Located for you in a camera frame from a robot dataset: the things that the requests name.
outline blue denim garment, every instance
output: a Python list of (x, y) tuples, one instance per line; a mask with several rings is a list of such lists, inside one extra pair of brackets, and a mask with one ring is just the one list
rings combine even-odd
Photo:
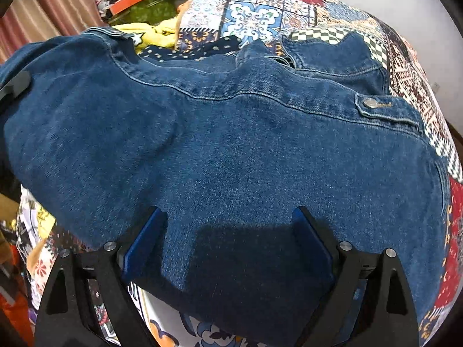
[(448, 179), (361, 37), (284, 40), (295, 69), (260, 41), (159, 63), (128, 38), (90, 29), (25, 46), (0, 69), (1, 84), (32, 75), (0, 116), (2, 157), (64, 228), (99, 247), (158, 206), (168, 223), (136, 282), (181, 312), (287, 346), (332, 285), (291, 223), (305, 205), (339, 240), (396, 249), (424, 316), (442, 273)]

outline white wall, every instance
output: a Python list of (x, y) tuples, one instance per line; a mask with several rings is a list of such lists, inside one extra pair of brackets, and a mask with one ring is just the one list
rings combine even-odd
[(417, 50), (445, 117), (463, 134), (463, 38), (439, 0), (341, 0), (394, 27)]

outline curtain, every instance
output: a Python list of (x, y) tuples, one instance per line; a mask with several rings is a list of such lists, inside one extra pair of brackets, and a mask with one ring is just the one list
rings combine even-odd
[(0, 18), (0, 64), (26, 43), (106, 26), (95, 0), (14, 0)]

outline patterned bedsheet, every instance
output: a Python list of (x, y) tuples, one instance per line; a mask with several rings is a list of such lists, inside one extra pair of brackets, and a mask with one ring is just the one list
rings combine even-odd
[[(404, 98), (421, 113), (429, 144), (447, 161), (452, 197), (447, 206), (446, 239), (442, 241), (446, 259), (442, 262), (441, 287), (434, 307), (420, 320), (420, 343), (423, 345), (445, 319), (463, 284), (463, 171), (444, 116), (410, 44), (371, 14), (338, 0), (193, 0), (181, 19), (175, 49), (188, 51), (220, 37), (235, 35), (242, 40), (242, 46), (260, 39), (274, 54), (285, 56), (281, 35), (293, 40), (320, 38), (335, 45), (351, 31), (363, 36), (372, 58), (388, 70), (391, 93)], [(34, 224), (35, 218), (37, 223), (37, 213), (31, 213), (31, 208), (41, 206), (24, 191), (19, 220), (28, 219), (30, 223), (32, 219)], [(57, 253), (61, 248), (69, 247), (77, 251), (86, 249), (62, 231), (58, 221), (32, 276), (35, 307), (38, 307)], [(98, 287), (91, 284), (91, 289), (103, 333), (108, 340), (117, 343), (99, 299)], [(200, 322), (181, 314), (134, 284), (128, 287), (128, 291), (161, 347), (264, 346), (220, 330), (210, 322)]]

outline orange object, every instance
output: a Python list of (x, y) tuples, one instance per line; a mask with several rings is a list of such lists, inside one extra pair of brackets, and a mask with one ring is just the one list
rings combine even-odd
[[(16, 247), (10, 245), (13, 253), (13, 264), (17, 266), (19, 264), (19, 253)], [(17, 282), (22, 290), (25, 290), (23, 279), (20, 275), (17, 277)], [(16, 329), (22, 339), (27, 343), (29, 347), (34, 346), (34, 336), (32, 334), (31, 323), (29, 321), (29, 305), (27, 299), (18, 292), (16, 296), (16, 302), (14, 305), (10, 305), (6, 302), (5, 298), (0, 295), (0, 307), (3, 309), (6, 317), (11, 322), (11, 325)]]
[(113, 15), (120, 13), (122, 10), (125, 10), (136, 3), (139, 3), (142, 0), (118, 0), (113, 5), (109, 7), (109, 10)]

